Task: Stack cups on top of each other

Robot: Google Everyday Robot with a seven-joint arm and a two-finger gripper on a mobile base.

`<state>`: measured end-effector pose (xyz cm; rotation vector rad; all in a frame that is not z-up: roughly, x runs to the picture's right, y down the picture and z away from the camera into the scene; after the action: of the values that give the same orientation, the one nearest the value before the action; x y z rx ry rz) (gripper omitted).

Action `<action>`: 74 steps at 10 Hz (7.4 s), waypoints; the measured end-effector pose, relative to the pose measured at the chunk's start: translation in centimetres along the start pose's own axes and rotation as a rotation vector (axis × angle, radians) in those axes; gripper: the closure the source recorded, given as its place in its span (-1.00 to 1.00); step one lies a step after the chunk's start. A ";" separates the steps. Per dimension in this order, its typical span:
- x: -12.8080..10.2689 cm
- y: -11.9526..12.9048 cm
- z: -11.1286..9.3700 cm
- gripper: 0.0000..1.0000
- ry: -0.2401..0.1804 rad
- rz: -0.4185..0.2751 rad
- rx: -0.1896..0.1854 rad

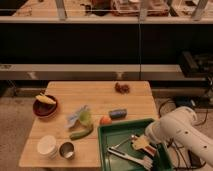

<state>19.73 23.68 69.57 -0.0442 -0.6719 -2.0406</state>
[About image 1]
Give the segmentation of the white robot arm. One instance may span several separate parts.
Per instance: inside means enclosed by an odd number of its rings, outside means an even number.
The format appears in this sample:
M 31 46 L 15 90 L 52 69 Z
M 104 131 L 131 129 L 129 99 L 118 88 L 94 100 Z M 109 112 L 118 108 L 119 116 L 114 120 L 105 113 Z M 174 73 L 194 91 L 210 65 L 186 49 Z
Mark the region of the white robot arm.
M 213 139 L 198 131 L 196 122 L 195 111 L 181 106 L 151 122 L 145 128 L 145 136 L 153 144 L 174 139 L 213 167 Z

